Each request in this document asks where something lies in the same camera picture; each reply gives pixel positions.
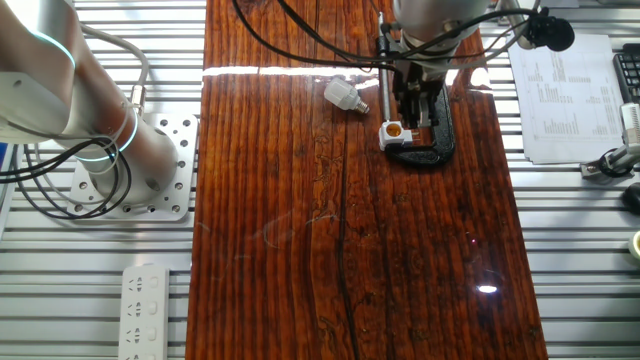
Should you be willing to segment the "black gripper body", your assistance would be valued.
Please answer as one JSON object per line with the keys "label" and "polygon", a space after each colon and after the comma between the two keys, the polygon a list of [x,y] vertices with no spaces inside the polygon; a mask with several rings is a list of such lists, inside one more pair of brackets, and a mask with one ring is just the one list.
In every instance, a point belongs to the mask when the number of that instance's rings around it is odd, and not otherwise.
{"label": "black gripper body", "polygon": [[393,93],[396,100],[424,97],[435,100],[444,86],[444,76],[431,77],[427,70],[415,63],[401,63],[396,66],[399,73],[393,80]]}

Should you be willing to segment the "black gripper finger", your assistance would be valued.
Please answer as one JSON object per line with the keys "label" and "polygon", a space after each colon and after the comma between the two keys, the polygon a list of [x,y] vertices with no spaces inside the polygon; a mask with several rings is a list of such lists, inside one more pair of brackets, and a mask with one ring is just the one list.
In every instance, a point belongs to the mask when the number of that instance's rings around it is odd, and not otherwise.
{"label": "black gripper finger", "polygon": [[409,129],[418,127],[418,93],[414,90],[403,88],[398,91],[398,105],[403,123]]}
{"label": "black gripper finger", "polygon": [[418,99],[419,110],[419,128],[430,128],[432,126],[432,110],[431,110],[432,97],[428,92],[421,93]]}

